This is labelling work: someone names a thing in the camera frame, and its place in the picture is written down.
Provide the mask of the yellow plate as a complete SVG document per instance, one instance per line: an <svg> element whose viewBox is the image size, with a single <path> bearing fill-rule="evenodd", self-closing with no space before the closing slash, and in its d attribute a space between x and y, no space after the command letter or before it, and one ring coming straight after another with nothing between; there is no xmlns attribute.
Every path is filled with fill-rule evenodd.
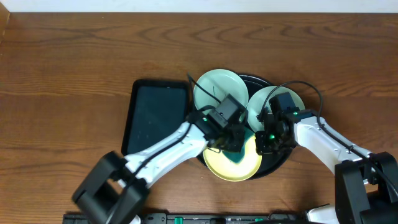
<svg viewBox="0 0 398 224"><path fill-rule="evenodd" d="M206 166L217 177L230 182L248 180L259 169L261 156L256 152L255 135L245 145L245 155L239 164L233 164L219 149L208 148L202 153Z"/></svg>

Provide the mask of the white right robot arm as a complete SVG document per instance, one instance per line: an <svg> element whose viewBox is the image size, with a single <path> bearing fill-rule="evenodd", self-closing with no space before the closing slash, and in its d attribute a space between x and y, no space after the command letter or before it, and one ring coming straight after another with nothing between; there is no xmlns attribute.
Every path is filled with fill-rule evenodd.
<svg viewBox="0 0 398 224"><path fill-rule="evenodd" d="M307 223L397 223L397 161L388 152L361 148L331 128L314 110L262 110L260 152L302 146L335 178L335 203L306 213Z"/></svg>

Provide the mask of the mint plate with curved mark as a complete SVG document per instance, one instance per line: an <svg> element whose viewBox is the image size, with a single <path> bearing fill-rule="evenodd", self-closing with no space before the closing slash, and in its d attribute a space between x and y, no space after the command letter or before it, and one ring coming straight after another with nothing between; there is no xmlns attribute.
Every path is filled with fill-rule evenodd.
<svg viewBox="0 0 398 224"><path fill-rule="evenodd" d="M230 70L214 69L197 80L193 90L193 102L197 110L206 106L216 108L228 95L247 107L249 93L243 80ZM241 122L247 122L246 112L241 117Z"/></svg>

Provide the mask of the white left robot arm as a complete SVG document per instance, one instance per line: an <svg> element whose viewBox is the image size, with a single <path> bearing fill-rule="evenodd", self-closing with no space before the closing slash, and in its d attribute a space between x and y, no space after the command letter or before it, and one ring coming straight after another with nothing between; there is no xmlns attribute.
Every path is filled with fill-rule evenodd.
<svg viewBox="0 0 398 224"><path fill-rule="evenodd" d="M170 136L135 154L105 154L72 195L91 223L140 223L150 188L182 162L208 147L240 150L244 121L211 110L192 113Z"/></svg>

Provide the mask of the mint plate with straight mark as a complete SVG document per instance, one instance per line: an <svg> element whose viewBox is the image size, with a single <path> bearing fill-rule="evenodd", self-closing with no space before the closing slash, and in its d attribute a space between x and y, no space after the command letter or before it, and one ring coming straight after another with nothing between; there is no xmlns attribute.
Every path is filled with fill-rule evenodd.
<svg viewBox="0 0 398 224"><path fill-rule="evenodd" d="M265 88L262 88L259 91L255 92L255 94L248 101L248 105L247 105L248 124L250 125L251 129L254 132L264 130L264 125L260 121L257 120L257 116L261 112L261 109L262 109L262 106L264 104L266 97L274 88L275 88L275 86L267 86ZM273 94L271 94L269 99L271 99L275 95L278 95L280 93L285 93L285 92L290 93L295 105L300 110L305 109L305 106L304 106L304 103L303 103L301 97L299 97L298 94L296 94L296 92L294 92L293 90L283 87L283 86L278 88L275 92L273 92Z"/></svg>

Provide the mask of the green yellow sponge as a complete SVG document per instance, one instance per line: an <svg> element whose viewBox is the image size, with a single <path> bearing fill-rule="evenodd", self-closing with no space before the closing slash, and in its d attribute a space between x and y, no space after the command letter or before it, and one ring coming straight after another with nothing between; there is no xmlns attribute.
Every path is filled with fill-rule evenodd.
<svg viewBox="0 0 398 224"><path fill-rule="evenodd" d="M222 154L226 158L228 158L231 162L233 162L235 164L239 164L243 160L244 155L245 155L246 142L253 136L254 136L254 132L251 129L245 127L244 128L244 142L243 142L241 151L240 152L222 151Z"/></svg>

